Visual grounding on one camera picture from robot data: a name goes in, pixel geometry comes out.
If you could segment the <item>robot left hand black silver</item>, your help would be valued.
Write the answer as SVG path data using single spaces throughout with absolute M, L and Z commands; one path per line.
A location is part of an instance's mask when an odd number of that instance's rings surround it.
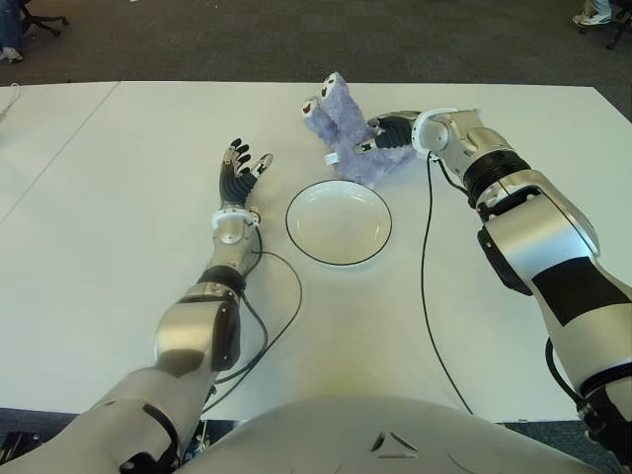
M 254 159 L 250 145 L 234 139 L 226 149 L 220 168 L 219 195 L 222 205 L 244 207 L 261 176 L 271 167 L 274 156 L 265 154 Z

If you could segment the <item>robot right hand black silver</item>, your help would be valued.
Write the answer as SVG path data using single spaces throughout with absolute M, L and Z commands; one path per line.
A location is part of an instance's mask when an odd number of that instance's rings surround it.
M 374 136 L 357 144 L 355 154 L 410 145 L 413 125 L 420 114 L 417 111 L 399 111 L 371 118 L 367 124 L 373 129 Z

